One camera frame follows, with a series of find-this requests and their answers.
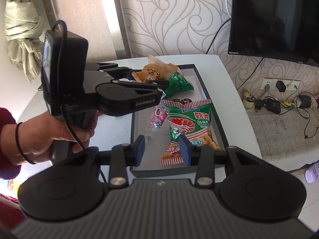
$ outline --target black hair tie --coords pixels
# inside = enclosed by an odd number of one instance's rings
[[[35,162],[31,161],[23,152],[19,143],[19,135],[18,135],[18,130],[19,130],[19,126],[22,124],[22,122],[20,122],[17,126],[16,126],[16,144],[17,144],[17,148],[19,150],[19,153],[23,156],[23,158],[30,164],[36,164]]]

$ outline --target green curtain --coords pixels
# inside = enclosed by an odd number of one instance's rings
[[[4,11],[4,33],[8,41],[8,57],[24,71],[29,82],[40,73],[43,43],[43,17],[30,0],[7,0]]]

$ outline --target human hand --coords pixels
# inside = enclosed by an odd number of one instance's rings
[[[98,117],[101,115],[97,112],[91,119],[87,128],[81,129],[73,126],[75,134],[83,142],[85,147],[90,143],[90,137],[94,135]],[[19,153],[15,141],[16,124],[8,124],[2,128],[0,133],[0,146],[2,153],[14,165],[26,163],[25,159]],[[69,132],[66,124],[55,117],[50,116],[49,112],[45,112],[22,123],[18,130],[19,143],[22,152],[33,162],[41,163],[49,160],[50,146],[53,140],[73,141],[75,139]],[[73,152],[80,152],[82,149],[78,144],[72,147]]]

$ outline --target person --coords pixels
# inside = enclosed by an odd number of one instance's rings
[[[99,115],[101,113],[97,112],[85,129],[72,126],[85,147],[88,147],[90,137],[94,135]],[[16,127],[17,124],[10,112],[0,108],[0,178],[5,180],[17,177],[21,164],[27,163],[16,144]],[[18,128],[18,140],[22,152],[35,163],[49,160],[49,148],[53,140],[75,142],[66,124],[50,116],[49,112],[22,123]],[[75,144],[72,150],[77,153],[82,149]],[[0,194],[0,223],[7,229],[12,229],[23,220],[24,216],[17,200]]]

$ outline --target television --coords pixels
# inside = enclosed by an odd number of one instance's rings
[[[232,0],[228,53],[319,67],[319,0]]]

